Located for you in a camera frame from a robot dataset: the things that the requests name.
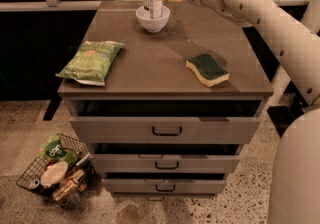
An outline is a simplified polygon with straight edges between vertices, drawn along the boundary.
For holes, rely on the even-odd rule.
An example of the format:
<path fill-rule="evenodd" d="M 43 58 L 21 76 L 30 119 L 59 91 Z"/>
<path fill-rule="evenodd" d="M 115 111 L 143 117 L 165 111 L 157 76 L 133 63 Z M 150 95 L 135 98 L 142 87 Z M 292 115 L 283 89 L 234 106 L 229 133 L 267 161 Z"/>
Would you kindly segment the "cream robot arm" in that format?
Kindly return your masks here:
<path fill-rule="evenodd" d="M 252 25 L 291 78 L 309 110 L 278 144 L 268 224 L 320 224 L 320 37 L 273 0 L 188 0 L 239 25 Z"/>

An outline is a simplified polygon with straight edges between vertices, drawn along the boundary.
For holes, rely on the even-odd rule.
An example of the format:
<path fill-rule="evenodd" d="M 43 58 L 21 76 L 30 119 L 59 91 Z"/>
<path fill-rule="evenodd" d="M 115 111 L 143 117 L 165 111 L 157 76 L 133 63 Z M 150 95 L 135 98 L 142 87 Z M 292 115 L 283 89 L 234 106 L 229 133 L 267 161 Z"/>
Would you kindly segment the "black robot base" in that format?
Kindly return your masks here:
<path fill-rule="evenodd" d="M 279 136 L 282 136 L 287 128 L 304 113 L 303 108 L 307 106 L 299 93 L 289 94 L 288 98 L 288 106 L 270 106 L 267 109 Z"/>

